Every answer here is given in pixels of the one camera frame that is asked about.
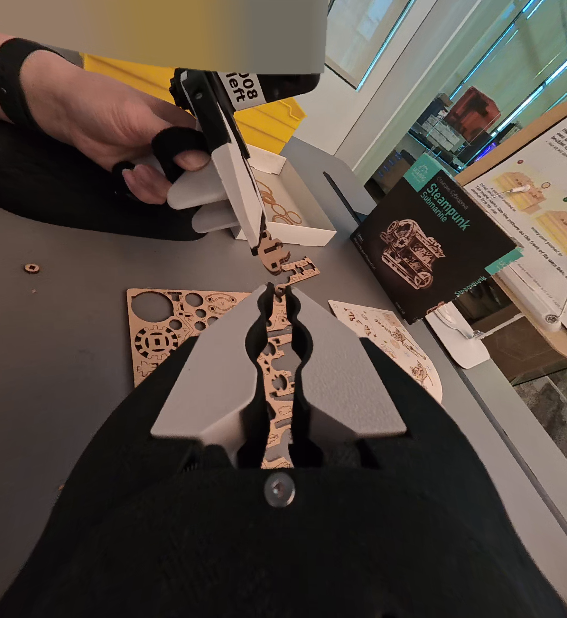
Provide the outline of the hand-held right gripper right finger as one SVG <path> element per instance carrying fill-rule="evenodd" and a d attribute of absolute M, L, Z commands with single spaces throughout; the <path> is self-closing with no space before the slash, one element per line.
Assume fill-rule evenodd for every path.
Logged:
<path fill-rule="evenodd" d="M 292 465 L 320 466 L 340 446 L 404 435 L 406 425 L 361 339 L 298 288 L 287 289 L 286 305 L 300 361 L 288 446 Z"/>

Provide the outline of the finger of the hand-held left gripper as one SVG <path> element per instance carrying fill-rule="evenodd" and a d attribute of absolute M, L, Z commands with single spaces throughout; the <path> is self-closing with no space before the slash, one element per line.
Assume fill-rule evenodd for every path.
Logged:
<path fill-rule="evenodd" d="M 241 154 L 236 140 L 213 150 L 212 162 L 251 252 L 257 255 L 265 230 L 264 203 L 257 189 L 254 175 Z"/>

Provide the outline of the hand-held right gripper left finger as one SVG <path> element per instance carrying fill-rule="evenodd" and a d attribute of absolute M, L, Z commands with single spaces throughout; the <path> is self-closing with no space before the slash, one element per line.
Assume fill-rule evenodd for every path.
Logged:
<path fill-rule="evenodd" d="M 273 284 L 262 284 L 200 334 L 151 429 L 219 445 L 237 466 L 262 466 L 270 433 L 263 369 Z"/>

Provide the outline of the rounded wooden model part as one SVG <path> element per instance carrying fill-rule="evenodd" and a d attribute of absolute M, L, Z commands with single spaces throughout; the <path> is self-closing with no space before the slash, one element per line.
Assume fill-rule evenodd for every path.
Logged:
<path fill-rule="evenodd" d="M 279 239 L 273 239 L 270 232 L 265 229 L 257 246 L 257 256 L 267 271 L 273 276 L 281 274 L 290 260 L 290 251 L 284 247 Z"/>

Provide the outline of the notched wooden model part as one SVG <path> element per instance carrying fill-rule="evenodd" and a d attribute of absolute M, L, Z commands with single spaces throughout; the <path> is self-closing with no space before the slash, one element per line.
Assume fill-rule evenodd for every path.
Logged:
<path fill-rule="evenodd" d="M 274 294 L 278 298 L 285 295 L 288 287 L 306 281 L 314 276 L 318 276 L 320 271 L 309 257 L 304 257 L 303 259 L 297 260 L 293 263 L 284 263 L 282 265 L 282 273 L 285 273 L 288 276 L 288 280 L 287 282 L 278 284 L 274 287 Z"/>

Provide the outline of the laser-cut wooden parts sheet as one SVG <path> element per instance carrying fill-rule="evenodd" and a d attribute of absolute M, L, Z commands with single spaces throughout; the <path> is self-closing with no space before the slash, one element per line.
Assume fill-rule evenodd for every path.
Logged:
<path fill-rule="evenodd" d="M 127 289 L 126 307 L 133 384 L 138 387 L 172 351 L 198 336 L 238 305 L 248 292 L 183 289 Z M 263 370 L 271 426 L 262 467 L 292 468 L 294 372 L 299 361 L 284 359 L 292 352 L 292 326 L 284 298 L 274 298 L 267 320 L 267 345 L 258 362 Z"/>

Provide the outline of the black model kit box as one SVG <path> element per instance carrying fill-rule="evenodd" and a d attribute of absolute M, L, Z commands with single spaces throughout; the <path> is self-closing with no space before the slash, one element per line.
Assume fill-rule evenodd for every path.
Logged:
<path fill-rule="evenodd" d="M 437 160 L 421 155 L 350 235 L 408 324 L 523 256 Z"/>

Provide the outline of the person's left hand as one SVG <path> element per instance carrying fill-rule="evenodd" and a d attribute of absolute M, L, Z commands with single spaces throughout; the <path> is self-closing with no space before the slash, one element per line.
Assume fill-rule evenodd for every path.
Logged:
<path fill-rule="evenodd" d="M 23 88 L 33 119 L 51 137 L 71 145 L 111 171 L 122 161 L 151 154 L 164 130 L 199 135 L 187 112 L 108 76 L 91 73 L 55 54 L 23 69 Z"/>

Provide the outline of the pile of rubber bands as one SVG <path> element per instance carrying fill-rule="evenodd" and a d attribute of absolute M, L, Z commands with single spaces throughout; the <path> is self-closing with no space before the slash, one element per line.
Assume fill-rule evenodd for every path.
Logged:
<path fill-rule="evenodd" d="M 280 222 L 292 226 L 301 226 L 303 224 L 302 217 L 297 212 L 290 211 L 277 202 L 272 189 L 268 185 L 262 181 L 257 181 L 257 184 L 264 204 L 271 208 L 273 222 Z"/>

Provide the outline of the illustrated instruction booklet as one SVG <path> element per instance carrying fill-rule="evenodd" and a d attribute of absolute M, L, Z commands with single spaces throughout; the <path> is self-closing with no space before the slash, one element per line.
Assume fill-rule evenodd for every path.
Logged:
<path fill-rule="evenodd" d="M 434 363 L 394 312 L 339 300 L 329 300 L 328 303 L 341 322 L 358 336 L 372 341 L 438 403 L 442 403 L 442 383 Z"/>

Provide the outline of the yellow plastic bin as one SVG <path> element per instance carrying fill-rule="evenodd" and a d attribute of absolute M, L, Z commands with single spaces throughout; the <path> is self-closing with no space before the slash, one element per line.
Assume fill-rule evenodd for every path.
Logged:
<path fill-rule="evenodd" d="M 173 67 L 159 67 L 81 53 L 83 68 L 107 75 L 149 95 L 173 103 L 169 93 Z M 295 99 L 263 104 L 237 111 L 235 122 L 245 142 L 280 154 L 306 117 Z"/>

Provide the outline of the white cardboard tray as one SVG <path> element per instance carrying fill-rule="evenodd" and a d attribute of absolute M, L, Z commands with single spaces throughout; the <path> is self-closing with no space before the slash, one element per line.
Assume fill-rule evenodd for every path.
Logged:
<path fill-rule="evenodd" d="M 268 185 L 277 202 L 297 212 L 303 220 L 301 226 L 273 222 L 271 208 L 264 204 L 266 226 L 271 236 L 283 243 L 325 246 L 335 235 L 335 228 L 291 162 L 253 145 L 247 148 L 255 180 Z"/>

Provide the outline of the white stand base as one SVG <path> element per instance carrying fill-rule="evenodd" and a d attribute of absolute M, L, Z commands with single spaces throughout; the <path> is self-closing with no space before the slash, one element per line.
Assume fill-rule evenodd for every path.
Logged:
<path fill-rule="evenodd" d="M 425 320 L 452 359 L 463 369 L 471 369 L 490 360 L 486 346 L 475 338 L 475 330 L 453 303 L 428 313 Z"/>

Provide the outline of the black wristband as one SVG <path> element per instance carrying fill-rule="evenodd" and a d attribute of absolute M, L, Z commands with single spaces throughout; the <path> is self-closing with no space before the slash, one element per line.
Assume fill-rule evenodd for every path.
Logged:
<path fill-rule="evenodd" d="M 13 124 L 43 133 L 32 116 L 20 81 L 25 60 L 36 51 L 62 56 L 52 48 L 23 38 L 10 38 L 0 45 L 0 107 Z"/>

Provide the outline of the red translucent box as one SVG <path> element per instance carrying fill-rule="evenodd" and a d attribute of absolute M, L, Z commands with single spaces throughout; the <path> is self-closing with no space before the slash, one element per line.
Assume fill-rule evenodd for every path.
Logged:
<path fill-rule="evenodd" d="M 467 89 L 445 116 L 445 123 L 471 143 L 497 119 L 500 110 L 493 99 L 476 87 Z"/>

